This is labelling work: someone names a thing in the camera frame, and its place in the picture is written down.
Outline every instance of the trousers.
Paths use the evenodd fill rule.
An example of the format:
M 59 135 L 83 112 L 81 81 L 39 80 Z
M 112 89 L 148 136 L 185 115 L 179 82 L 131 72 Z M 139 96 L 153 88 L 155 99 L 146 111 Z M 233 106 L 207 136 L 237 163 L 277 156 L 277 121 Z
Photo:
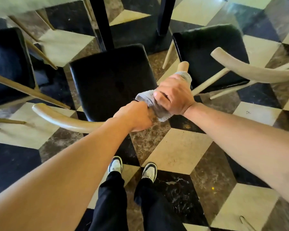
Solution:
M 186 231 L 166 198 L 153 189 L 149 178 L 139 181 L 134 201 L 141 206 L 145 231 Z M 127 196 L 121 174 L 112 171 L 99 187 L 89 231 L 128 231 Z

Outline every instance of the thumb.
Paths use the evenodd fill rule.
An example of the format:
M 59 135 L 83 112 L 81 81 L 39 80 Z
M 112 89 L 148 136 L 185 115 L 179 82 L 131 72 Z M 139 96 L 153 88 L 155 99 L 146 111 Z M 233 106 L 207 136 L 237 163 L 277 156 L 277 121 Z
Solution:
M 166 110 L 170 109 L 171 103 L 162 93 L 155 91 L 153 95 L 159 105 L 164 107 Z

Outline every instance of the gray cloth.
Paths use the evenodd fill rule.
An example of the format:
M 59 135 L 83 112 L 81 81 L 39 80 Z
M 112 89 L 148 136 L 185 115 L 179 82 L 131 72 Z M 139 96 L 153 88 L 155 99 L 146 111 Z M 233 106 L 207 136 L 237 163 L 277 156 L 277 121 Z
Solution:
M 185 81 L 187 81 L 189 85 L 191 84 L 192 77 L 189 75 L 189 73 L 185 71 L 178 71 L 176 72 L 176 74 L 181 75 L 181 77 L 185 79 Z M 157 103 L 153 96 L 154 91 L 155 90 L 149 90 L 139 93 L 136 96 L 135 100 L 146 102 L 148 107 L 154 110 L 154 113 L 160 122 L 167 121 L 172 115 Z

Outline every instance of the leather seat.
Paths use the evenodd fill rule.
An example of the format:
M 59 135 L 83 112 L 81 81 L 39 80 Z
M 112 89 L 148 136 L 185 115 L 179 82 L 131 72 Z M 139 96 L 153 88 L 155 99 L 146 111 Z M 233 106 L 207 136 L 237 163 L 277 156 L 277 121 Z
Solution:
M 224 68 L 211 57 L 211 52 L 221 47 L 233 57 L 249 63 L 241 33 L 231 24 L 203 27 L 173 34 L 180 61 L 189 62 L 192 89 L 202 84 Z M 230 71 L 201 93 L 243 85 L 249 80 Z
M 0 30 L 0 75 L 35 88 L 34 74 L 25 40 L 19 28 Z M 0 105 L 28 96 L 0 84 Z
M 78 59 L 70 69 L 89 121 L 106 121 L 138 93 L 157 88 L 141 44 Z

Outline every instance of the white sneaker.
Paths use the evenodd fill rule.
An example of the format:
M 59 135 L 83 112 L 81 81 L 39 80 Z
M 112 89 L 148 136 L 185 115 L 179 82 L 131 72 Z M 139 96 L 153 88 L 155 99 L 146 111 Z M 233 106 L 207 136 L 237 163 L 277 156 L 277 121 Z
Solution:
M 154 182 L 157 174 L 158 168 L 156 164 L 150 162 L 147 163 L 147 165 L 145 166 L 144 171 L 142 172 L 142 178 L 150 178 L 151 181 Z
M 112 158 L 111 163 L 108 166 L 108 173 L 112 172 L 112 171 L 117 171 L 119 173 L 122 173 L 123 170 L 123 163 L 122 163 L 122 159 L 119 156 L 114 156 Z

